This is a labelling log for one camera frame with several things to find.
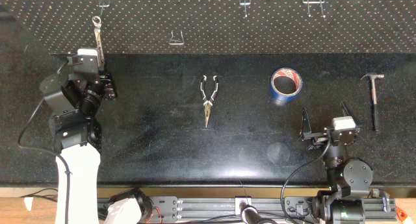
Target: wrench head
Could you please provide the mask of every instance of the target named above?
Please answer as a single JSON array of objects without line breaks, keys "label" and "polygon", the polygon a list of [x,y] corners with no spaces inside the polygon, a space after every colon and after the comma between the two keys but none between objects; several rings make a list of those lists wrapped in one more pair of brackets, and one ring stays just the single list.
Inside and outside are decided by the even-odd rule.
[{"label": "wrench head", "polygon": [[377,74],[375,72],[370,72],[370,73],[365,74],[361,79],[364,79],[365,77],[370,77],[370,79],[377,79],[377,78],[382,79],[384,78],[384,74]]}]

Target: black table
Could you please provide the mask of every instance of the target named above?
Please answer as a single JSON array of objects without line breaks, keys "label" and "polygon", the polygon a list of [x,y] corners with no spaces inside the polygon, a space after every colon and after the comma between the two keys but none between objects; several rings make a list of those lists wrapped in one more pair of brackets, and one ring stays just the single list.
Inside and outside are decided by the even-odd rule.
[{"label": "black table", "polygon": [[[3,47],[0,65],[1,186],[56,186],[55,159],[18,149],[19,131],[41,98],[38,86],[58,68],[56,57],[25,44]],[[297,141],[302,108],[313,131],[342,116],[341,101],[363,124],[348,148],[374,167],[375,186],[416,186],[416,56],[414,55],[107,55],[118,99],[97,115],[103,129],[99,186],[281,186],[298,166],[317,157]],[[293,68],[303,89],[275,106],[271,74]],[[381,134],[371,123],[369,81],[377,80]],[[218,75],[220,87],[205,128],[200,77]],[[211,80],[207,90],[213,88]],[[23,142],[51,147],[50,109],[44,105]],[[322,164],[305,168],[297,186],[325,186]]]}]

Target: blue tape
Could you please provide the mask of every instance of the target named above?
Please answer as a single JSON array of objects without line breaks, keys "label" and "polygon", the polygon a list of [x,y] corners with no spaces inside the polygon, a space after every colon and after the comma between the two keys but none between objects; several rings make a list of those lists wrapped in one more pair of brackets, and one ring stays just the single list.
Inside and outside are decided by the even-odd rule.
[{"label": "blue tape", "polygon": [[[274,86],[274,80],[278,77],[289,77],[293,80],[294,84],[296,85],[296,91],[294,93],[285,94],[281,93],[279,90],[276,89]],[[300,90],[302,89],[302,79],[300,75],[295,72],[295,70],[291,68],[280,68],[276,72],[273,73],[272,80],[270,81],[270,93],[275,100],[289,102],[295,99]]]}]

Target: hammer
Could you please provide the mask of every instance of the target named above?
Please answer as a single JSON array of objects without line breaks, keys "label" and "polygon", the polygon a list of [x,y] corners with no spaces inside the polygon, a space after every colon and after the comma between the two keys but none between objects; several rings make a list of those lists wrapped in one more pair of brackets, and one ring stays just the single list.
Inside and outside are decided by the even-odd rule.
[{"label": "hammer", "polygon": [[378,124],[378,109],[377,109],[377,97],[376,97],[376,84],[375,79],[384,78],[384,74],[377,74],[375,72],[370,72],[365,74],[361,79],[365,77],[370,77],[371,80],[371,95],[372,95],[372,126],[376,132],[380,132],[380,126]]}]

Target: perforated wall panel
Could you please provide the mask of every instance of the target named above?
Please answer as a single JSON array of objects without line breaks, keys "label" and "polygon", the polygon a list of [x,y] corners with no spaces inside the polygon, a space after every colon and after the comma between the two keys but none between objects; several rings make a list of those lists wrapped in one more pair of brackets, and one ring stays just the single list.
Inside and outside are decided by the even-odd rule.
[{"label": "perforated wall panel", "polygon": [[[101,0],[0,0],[50,53],[95,47]],[[414,53],[415,0],[106,0],[105,53]],[[184,45],[169,45],[171,32]]]}]

